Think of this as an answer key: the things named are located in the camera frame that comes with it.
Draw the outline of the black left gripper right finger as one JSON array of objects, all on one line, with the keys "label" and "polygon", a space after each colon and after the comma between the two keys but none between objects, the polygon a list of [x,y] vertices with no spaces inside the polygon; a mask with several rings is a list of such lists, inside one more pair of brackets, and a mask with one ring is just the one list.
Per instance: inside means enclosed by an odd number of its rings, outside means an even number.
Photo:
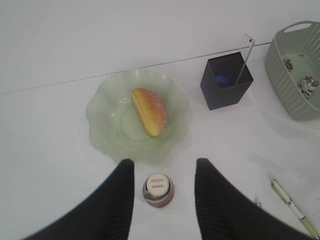
[{"label": "black left gripper right finger", "polygon": [[315,240],[246,198],[206,158],[196,161],[194,196],[203,240]]}]

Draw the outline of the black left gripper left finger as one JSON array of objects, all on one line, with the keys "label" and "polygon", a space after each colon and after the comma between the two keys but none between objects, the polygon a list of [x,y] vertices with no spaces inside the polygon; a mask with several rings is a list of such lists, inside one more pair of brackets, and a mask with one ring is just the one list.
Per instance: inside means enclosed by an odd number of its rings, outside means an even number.
[{"label": "black left gripper left finger", "polygon": [[134,198],[134,162],[123,159],[83,202],[29,240],[126,240]]}]

